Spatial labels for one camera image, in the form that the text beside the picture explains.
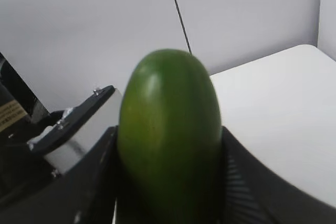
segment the label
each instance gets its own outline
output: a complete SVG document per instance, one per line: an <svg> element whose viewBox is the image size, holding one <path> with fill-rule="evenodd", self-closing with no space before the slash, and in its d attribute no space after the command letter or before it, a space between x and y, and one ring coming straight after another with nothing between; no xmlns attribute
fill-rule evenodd
<svg viewBox="0 0 336 224"><path fill-rule="evenodd" d="M27 112L16 100L2 105L0 107L0 132L10 127L26 115Z"/></svg>

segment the ridged black surface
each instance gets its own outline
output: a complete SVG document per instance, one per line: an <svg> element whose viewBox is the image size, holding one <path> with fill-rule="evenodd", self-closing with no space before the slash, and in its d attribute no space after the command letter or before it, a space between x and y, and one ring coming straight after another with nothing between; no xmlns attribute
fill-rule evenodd
<svg viewBox="0 0 336 224"><path fill-rule="evenodd" d="M233 157L228 156L225 172L225 223L275 224L256 202Z"/></svg>

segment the metal screw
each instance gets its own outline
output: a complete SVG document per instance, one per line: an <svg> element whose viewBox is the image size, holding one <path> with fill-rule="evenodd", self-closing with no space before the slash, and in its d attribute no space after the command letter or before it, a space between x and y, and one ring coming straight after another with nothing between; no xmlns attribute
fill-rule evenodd
<svg viewBox="0 0 336 224"><path fill-rule="evenodd" d="M95 88L94 90L93 90L93 93L95 94L95 95L99 95L99 93L100 93L100 88Z"/></svg>
<svg viewBox="0 0 336 224"><path fill-rule="evenodd" d="M63 120L63 119L57 121L56 124L57 124L57 128L58 128L59 130L62 130L62 129L64 128L63 123L64 123L64 120Z"/></svg>
<svg viewBox="0 0 336 224"><path fill-rule="evenodd" d="M60 173L59 173L58 169L55 169L51 172L51 175L52 175L53 178L57 178L60 175Z"/></svg>

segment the black machine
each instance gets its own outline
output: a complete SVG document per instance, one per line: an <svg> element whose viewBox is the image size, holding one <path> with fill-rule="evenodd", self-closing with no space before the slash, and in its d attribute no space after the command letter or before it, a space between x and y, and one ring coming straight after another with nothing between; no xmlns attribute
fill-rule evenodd
<svg viewBox="0 0 336 224"><path fill-rule="evenodd" d="M5 147L12 156L20 155L11 177L25 183L0 197L0 223L112 223L120 167L117 126L110 120L117 107L115 92L112 86L96 90L67 117L52 113L49 123L56 126L39 141ZM222 143L222 223L335 222L334 208L271 172L225 127Z"/></svg>

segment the white tabletop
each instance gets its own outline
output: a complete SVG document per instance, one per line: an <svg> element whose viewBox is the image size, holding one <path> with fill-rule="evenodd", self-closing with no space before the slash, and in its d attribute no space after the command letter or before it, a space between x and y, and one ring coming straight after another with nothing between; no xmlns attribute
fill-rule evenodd
<svg viewBox="0 0 336 224"><path fill-rule="evenodd" d="M336 62L301 45L211 79L222 124L276 174L336 206Z"/></svg>

